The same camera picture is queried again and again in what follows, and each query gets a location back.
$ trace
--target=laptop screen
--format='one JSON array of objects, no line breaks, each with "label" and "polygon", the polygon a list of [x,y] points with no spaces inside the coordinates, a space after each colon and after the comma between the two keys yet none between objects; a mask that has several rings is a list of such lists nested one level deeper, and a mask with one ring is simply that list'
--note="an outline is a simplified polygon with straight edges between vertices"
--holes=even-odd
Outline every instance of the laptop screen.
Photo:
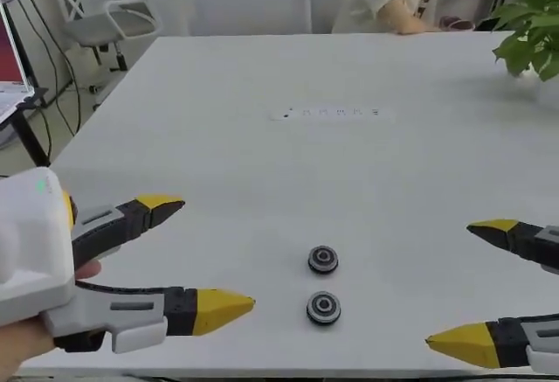
[{"label": "laptop screen", "polygon": [[2,16],[2,22],[0,23],[0,91],[3,90],[3,86],[6,87],[9,84],[27,87],[27,80],[17,55],[2,2],[0,2],[0,12]]}]

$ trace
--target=green light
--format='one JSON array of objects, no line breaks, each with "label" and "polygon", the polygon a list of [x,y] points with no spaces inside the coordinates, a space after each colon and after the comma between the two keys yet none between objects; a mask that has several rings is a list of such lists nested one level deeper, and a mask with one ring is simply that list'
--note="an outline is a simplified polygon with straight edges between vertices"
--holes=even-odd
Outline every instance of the green light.
[{"label": "green light", "polygon": [[46,190],[46,181],[39,181],[37,183],[37,191],[38,192],[45,192]]}]

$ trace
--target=table leg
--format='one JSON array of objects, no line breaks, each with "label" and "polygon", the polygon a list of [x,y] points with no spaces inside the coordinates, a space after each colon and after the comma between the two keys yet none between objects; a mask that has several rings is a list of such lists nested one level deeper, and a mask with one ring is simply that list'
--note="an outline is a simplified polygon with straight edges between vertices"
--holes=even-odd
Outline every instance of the table leg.
[{"label": "table leg", "polygon": [[29,122],[25,118],[21,110],[16,111],[9,119],[11,126],[17,133],[17,136],[24,145],[25,150],[37,166],[51,166],[48,156],[46,155],[41,143],[38,141],[35,133],[31,129]]}]

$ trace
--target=finger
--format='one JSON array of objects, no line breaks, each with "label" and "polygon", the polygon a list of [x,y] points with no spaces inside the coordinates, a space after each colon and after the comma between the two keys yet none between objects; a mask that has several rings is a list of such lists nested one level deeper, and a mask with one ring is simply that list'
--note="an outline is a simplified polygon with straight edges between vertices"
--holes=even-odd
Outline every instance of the finger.
[{"label": "finger", "polygon": [[0,351],[4,358],[11,358],[17,365],[53,349],[52,337],[38,318],[0,328]]},{"label": "finger", "polygon": [[91,279],[92,277],[99,274],[101,271],[101,263],[98,261],[91,261],[88,262],[84,267],[80,268],[76,272],[76,279],[83,280],[83,279]]}]

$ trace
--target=yellow fingertip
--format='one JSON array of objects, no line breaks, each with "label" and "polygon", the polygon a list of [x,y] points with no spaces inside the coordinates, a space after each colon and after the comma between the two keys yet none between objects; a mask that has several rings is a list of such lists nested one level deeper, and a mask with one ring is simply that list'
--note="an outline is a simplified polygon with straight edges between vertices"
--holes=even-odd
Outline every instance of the yellow fingertip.
[{"label": "yellow fingertip", "polygon": [[151,210],[154,210],[160,205],[166,205],[169,203],[184,203],[184,200],[180,197],[166,196],[163,194],[144,194],[136,197],[136,200]]},{"label": "yellow fingertip", "polygon": [[227,290],[199,289],[192,335],[202,336],[235,321],[249,313],[255,303],[250,297]]},{"label": "yellow fingertip", "polygon": [[499,369],[495,343],[485,323],[472,323],[454,328],[426,340],[429,347],[470,365]]},{"label": "yellow fingertip", "polygon": [[62,195],[64,197],[64,204],[66,206],[66,213],[68,215],[68,225],[70,226],[70,230],[72,230],[76,224],[73,216],[72,198],[70,197],[70,194],[68,194],[64,190],[62,191]]},{"label": "yellow fingertip", "polygon": [[468,227],[491,227],[493,229],[498,229],[506,233],[518,224],[519,221],[514,219],[495,219],[475,222]]}]

